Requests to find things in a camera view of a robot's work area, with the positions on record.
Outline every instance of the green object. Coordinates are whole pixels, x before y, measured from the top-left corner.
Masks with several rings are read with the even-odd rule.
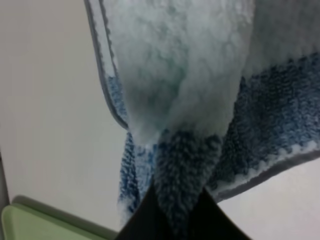
[[[17,203],[1,217],[5,240],[107,240]]]

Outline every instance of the white surface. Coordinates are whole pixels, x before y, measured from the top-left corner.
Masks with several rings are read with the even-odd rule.
[[[82,0],[0,1],[0,147],[9,197],[119,229],[125,131],[107,110]],[[220,204],[254,240],[317,240],[320,161]]]

